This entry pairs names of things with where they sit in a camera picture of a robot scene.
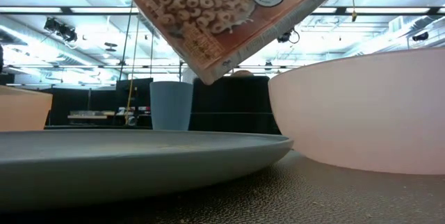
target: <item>pink bowl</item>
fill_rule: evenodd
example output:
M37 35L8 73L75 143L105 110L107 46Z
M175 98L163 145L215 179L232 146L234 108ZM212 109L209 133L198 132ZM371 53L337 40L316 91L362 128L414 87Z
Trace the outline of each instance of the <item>pink bowl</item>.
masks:
M310 159L445 174L445 48L298 68L271 79L269 93L281 132Z

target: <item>bowl rim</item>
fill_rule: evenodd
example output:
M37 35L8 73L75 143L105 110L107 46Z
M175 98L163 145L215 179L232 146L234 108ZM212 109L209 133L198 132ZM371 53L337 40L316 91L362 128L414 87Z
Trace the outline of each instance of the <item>bowl rim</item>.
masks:
M327 64L327 63L333 63L333 62L341 62L341 61L350 61L352 59L356 59L356 58L373 58L376 56L381 56L381 55L385 55L388 53L395 53L395 52L416 52L416 51L443 51L445 53L445 47L429 47L429 48L423 48L423 49L406 49L406 50L398 50L398 51L386 51L386 52L380 52L380 53L372 53L372 54L365 54L362 56L350 56L350 57L344 57L344 58L337 58L334 60L328 60L328 61L321 61L319 63L314 63L314 64L310 64L310 65L304 65L302 67L298 67L298 68L294 68L292 70L283 72L281 74L275 75L272 79L269 80L269 83L271 83L271 81L273 81L273 79L276 79L279 76L283 76L284 74L290 74L292 72L295 72L297 70L301 70L301 69L307 69L307 68L311 68L317 65L323 65L323 64Z

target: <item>cup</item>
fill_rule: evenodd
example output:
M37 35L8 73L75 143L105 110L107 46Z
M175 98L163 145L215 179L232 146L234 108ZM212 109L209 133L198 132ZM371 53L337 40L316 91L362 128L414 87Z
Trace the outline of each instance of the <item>cup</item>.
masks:
M154 130L187 131L192 109L193 85L177 81L150 84Z

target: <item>textured table surface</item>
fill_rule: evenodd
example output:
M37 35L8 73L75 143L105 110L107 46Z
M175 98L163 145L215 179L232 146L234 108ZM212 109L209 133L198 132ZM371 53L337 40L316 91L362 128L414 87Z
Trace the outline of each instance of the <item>textured table surface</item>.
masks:
M0 223L445 223L445 176L337 168L290 152L232 182L175 195L0 216Z

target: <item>cereal box image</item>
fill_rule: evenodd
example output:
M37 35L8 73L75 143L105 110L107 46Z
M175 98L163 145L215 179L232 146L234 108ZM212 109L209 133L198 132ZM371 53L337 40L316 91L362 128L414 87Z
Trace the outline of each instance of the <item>cereal box image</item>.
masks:
M134 0L203 82L213 83L325 0Z

